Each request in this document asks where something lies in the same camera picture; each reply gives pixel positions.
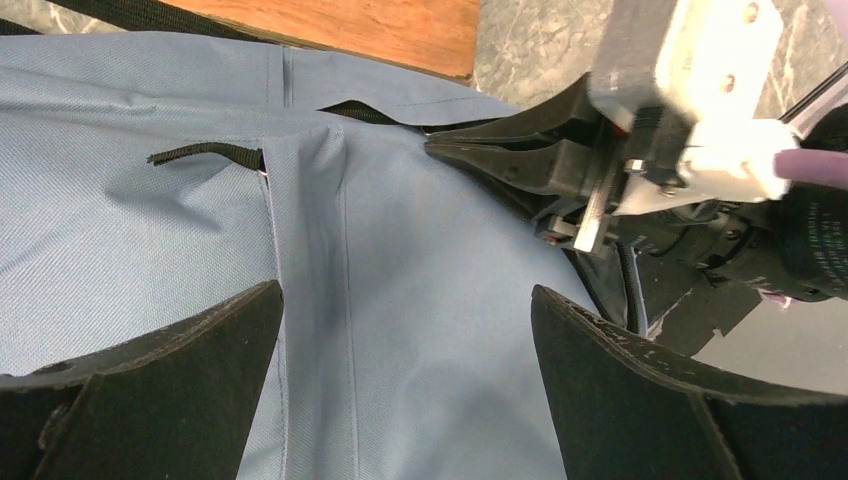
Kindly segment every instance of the wooden board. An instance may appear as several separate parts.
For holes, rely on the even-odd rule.
[[[471,79],[479,0],[162,0],[267,39]]]

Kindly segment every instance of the purple tube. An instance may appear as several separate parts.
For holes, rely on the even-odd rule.
[[[797,148],[774,156],[774,174],[786,180],[848,190],[848,154]]]
[[[842,35],[842,41],[848,42],[848,1],[846,0],[824,0],[824,6],[833,17],[836,29]]]

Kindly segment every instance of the blue fabric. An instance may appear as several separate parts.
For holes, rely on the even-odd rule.
[[[24,374],[263,280],[286,312],[242,479],[555,479],[530,331],[541,283],[590,305],[409,124],[509,106],[325,52],[178,34],[0,39],[0,371]],[[204,141],[265,153],[267,178]]]

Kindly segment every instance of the wooden plank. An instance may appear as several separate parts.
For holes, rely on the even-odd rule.
[[[479,0],[162,0],[280,43],[458,81],[474,68]]]

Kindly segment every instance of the marble floor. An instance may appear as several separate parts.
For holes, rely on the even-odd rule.
[[[773,0],[786,28],[757,115],[780,115],[837,66],[848,48],[821,0]],[[481,0],[476,88],[527,107],[587,71],[612,0]],[[44,33],[111,32],[114,26],[44,0],[0,0],[0,18]],[[848,304],[832,300],[782,313],[763,304],[696,357],[777,383],[848,393]]]

